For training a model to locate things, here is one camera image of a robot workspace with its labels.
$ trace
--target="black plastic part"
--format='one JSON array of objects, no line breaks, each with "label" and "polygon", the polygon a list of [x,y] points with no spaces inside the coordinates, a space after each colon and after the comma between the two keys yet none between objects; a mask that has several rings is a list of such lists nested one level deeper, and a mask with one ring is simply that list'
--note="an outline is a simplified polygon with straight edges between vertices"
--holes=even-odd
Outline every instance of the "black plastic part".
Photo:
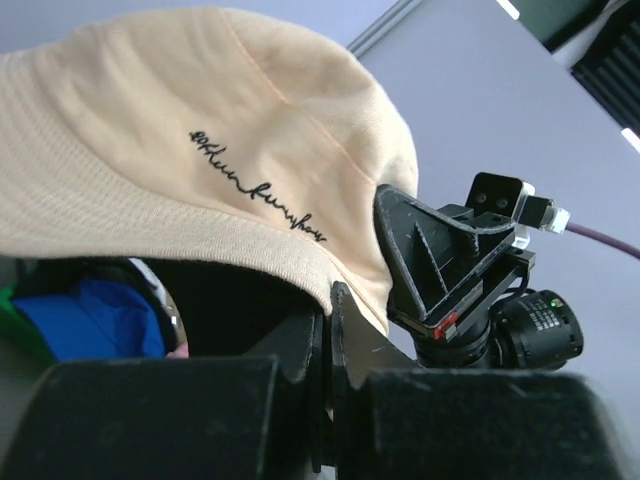
[{"label": "black plastic part", "polygon": [[312,478],[322,319],[292,316],[245,357],[56,366],[0,478]]},{"label": "black plastic part", "polygon": [[582,354],[584,336],[562,297],[543,290],[505,303],[495,313],[502,367],[535,369],[564,364]]},{"label": "black plastic part", "polygon": [[497,259],[483,277],[482,297],[459,318],[453,340],[413,335],[420,363],[429,368],[504,368],[499,363],[501,356],[492,350],[495,322],[491,308],[514,281],[528,276],[534,261],[534,253],[515,248]]},{"label": "black plastic part", "polygon": [[435,211],[401,190],[378,188],[374,222],[393,277],[390,317],[431,338],[438,338],[452,314],[462,315],[481,297],[483,272],[515,239],[513,228],[470,234],[438,213],[478,229],[509,223],[509,218],[488,211],[475,216],[473,210],[455,206]]},{"label": "black plastic part", "polygon": [[499,212],[515,220],[522,210],[523,191],[524,182],[518,178],[481,172],[473,179],[465,206],[476,215]]},{"label": "black plastic part", "polygon": [[601,402],[572,376],[387,371],[353,396],[369,413],[365,468],[349,480],[634,478]]},{"label": "black plastic part", "polygon": [[528,227],[540,228],[553,220],[553,211],[551,210],[553,200],[528,196],[523,203],[518,223]]},{"label": "black plastic part", "polygon": [[311,479],[310,425],[327,419],[325,403],[323,450],[340,480],[633,478],[579,379],[426,370],[360,315],[346,286],[332,297],[330,318],[292,317],[247,357],[53,368],[0,478]]}]

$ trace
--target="cable connector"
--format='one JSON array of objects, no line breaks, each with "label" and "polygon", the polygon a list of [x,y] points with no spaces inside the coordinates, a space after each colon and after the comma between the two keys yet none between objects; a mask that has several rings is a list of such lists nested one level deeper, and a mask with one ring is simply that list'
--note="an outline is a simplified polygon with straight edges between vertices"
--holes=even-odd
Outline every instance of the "cable connector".
[{"label": "cable connector", "polygon": [[543,225],[540,230],[560,235],[567,229],[571,213],[566,211],[564,208],[554,207],[553,210],[554,214],[552,220],[547,225]]}]

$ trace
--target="purple cable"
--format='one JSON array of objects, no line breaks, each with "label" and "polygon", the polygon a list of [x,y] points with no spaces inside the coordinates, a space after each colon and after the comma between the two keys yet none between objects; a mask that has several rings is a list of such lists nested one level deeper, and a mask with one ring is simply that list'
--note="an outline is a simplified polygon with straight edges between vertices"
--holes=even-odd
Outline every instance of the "purple cable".
[{"label": "purple cable", "polygon": [[567,231],[582,235],[583,237],[590,238],[591,240],[595,240],[596,242],[600,242],[609,247],[615,248],[616,250],[620,250],[636,259],[640,260],[640,248],[634,247],[628,243],[623,242],[622,240],[618,240],[617,238],[610,237],[604,233],[597,232],[588,227],[583,227],[582,225],[578,225],[572,222],[567,224]]}]

